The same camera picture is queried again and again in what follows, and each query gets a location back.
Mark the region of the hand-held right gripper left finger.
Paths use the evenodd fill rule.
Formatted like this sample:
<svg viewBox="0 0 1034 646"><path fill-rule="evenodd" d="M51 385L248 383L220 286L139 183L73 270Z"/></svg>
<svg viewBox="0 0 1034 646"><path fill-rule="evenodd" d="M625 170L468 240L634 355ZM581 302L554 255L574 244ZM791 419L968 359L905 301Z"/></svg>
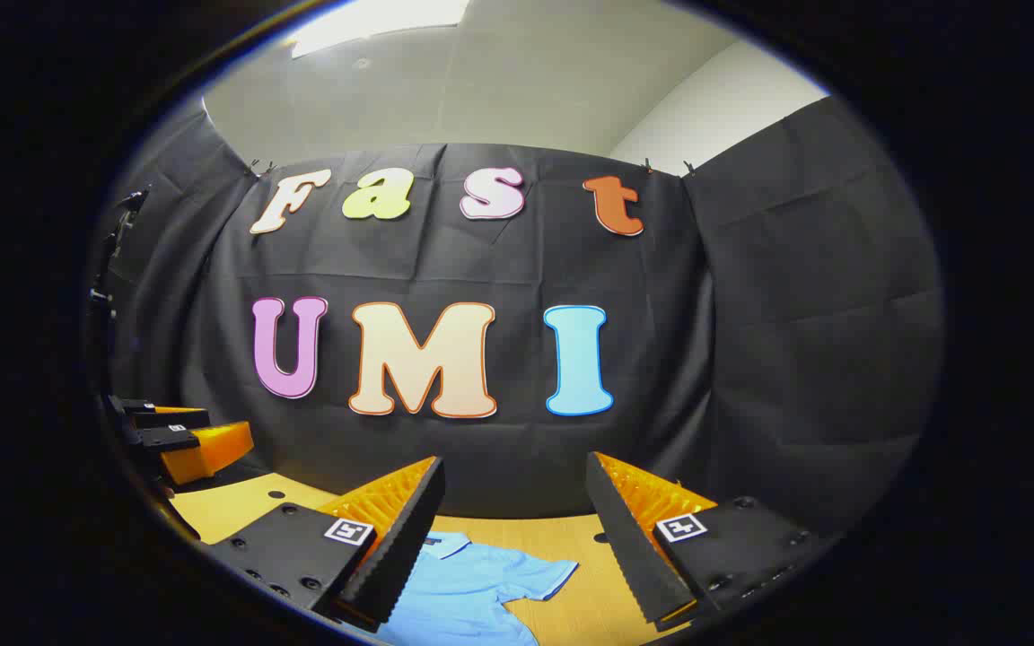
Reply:
<svg viewBox="0 0 1034 646"><path fill-rule="evenodd" d="M444 492L443 459L423 458L320 507L279 504L204 549L303 612L377 629L398 604Z"/></svg>

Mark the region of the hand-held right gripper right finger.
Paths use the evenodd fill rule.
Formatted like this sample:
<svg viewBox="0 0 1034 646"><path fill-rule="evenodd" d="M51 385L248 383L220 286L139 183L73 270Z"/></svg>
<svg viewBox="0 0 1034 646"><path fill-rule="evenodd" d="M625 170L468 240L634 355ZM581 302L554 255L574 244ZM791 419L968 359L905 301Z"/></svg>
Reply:
<svg viewBox="0 0 1034 646"><path fill-rule="evenodd" d="M725 622L837 543L754 496L713 502L599 451L585 486L629 592L658 629Z"/></svg>

